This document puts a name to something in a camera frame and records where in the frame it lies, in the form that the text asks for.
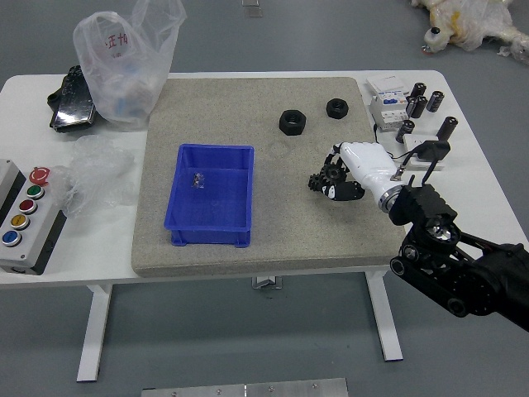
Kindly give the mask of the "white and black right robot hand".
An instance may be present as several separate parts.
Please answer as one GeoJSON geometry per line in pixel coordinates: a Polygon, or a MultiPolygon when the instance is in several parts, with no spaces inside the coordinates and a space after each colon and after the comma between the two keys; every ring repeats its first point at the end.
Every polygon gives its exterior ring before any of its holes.
{"type": "Polygon", "coordinates": [[[361,187],[372,193],[379,208],[387,213],[403,183],[393,180],[397,167],[384,147],[379,143],[342,142],[331,148],[326,163],[335,155],[340,157],[361,187]]]}

